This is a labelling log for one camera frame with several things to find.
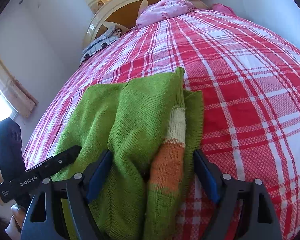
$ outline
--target bedspread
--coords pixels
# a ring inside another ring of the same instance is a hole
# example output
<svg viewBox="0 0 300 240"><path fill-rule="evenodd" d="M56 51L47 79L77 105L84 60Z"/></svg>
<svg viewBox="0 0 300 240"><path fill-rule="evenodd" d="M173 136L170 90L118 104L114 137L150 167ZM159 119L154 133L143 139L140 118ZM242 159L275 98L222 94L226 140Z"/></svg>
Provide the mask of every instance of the bedspread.
<svg viewBox="0 0 300 240"><path fill-rule="evenodd" d="M87 87L177 66L186 70L185 88L203 92L201 149L222 172L262 179L283 238L292 239L300 229L300 50L223 13L196 10L134 29L84 62L38 123L25 149L26 167L52 156ZM195 177L176 219L175 239L197 240L213 209Z"/></svg>

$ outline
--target plaid bedspread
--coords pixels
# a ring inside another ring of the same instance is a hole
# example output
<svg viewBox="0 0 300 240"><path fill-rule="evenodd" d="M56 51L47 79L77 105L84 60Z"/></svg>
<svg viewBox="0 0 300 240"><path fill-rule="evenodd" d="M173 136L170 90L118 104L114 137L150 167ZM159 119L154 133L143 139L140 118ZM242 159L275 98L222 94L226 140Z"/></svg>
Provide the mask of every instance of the plaid bedspread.
<svg viewBox="0 0 300 240"><path fill-rule="evenodd" d="M73 74L26 146L26 167L51 156L87 87L186 70L185 88L202 90L201 149L222 172L263 180L284 239L300 229L300 50L241 18L197 10L132 30ZM197 178L177 217L175 239L197 240L213 213ZM228 239L238 222L236 211Z"/></svg>

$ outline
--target white wall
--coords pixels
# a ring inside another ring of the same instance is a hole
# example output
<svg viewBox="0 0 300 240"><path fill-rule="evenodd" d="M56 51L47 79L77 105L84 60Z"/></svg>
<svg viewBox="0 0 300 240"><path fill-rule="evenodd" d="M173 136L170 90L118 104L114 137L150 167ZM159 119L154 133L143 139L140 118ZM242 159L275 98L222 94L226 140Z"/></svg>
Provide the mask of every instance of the white wall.
<svg viewBox="0 0 300 240"><path fill-rule="evenodd" d="M300 49L300 9L293 0L204 0L223 3L247 20L262 25Z"/></svg>
<svg viewBox="0 0 300 240"><path fill-rule="evenodd" d="M39 101L28 119L18 115L23 150L40 118L77 70L93 17L84 0L11 0L0 15L0 57Z"/></svg>

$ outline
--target curved headboard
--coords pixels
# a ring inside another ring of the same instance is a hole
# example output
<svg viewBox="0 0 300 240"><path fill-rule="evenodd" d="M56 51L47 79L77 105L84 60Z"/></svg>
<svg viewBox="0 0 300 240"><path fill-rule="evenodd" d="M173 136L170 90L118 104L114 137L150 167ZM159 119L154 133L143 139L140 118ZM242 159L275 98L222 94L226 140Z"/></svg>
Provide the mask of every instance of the curved headboard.
<svg viewBox="0 0 300 240"><path fill-rule="evenodd" d="M136 26L140 7L157 3L160 0L111 0L103 5L89 24L83 40L83 47L88 46L96 36L101 35L110 25L117 25L125 33ZM208 9L201 1L191 1L199 9Z"/></svg>

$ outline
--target metal screw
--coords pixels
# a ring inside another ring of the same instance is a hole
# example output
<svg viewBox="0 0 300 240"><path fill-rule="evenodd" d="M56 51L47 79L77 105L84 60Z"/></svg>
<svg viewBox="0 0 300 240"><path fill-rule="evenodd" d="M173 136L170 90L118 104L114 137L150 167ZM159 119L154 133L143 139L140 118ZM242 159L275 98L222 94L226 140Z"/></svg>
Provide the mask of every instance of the metal screw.
<svg viewBox="0 0 300 240"><path fill-rule="evenodd" d="M255 184L258 184L258 185L262 184L262 180L261 179L255 179L254 182L255 182Z"/></svg>
<svg viewBox="0 0 300 240"><path fill-rule="evenodd" d="M50 179L49 178L45 178L42 180L42 183L43 184L48 184L50 182Z"/></svg>
<svg viewBox="0 0 300 240"><path fill-rule="evenodd" d="M76 173L73 177L75 179L81 179L82 178L82 173Z"/></svg>
<svg viewBox="0 0 300 240"><path fill-rule="evenodd" d="M222 177L226 180L230 180L231 179L231 175L228 173L222 174Z"/></svg>

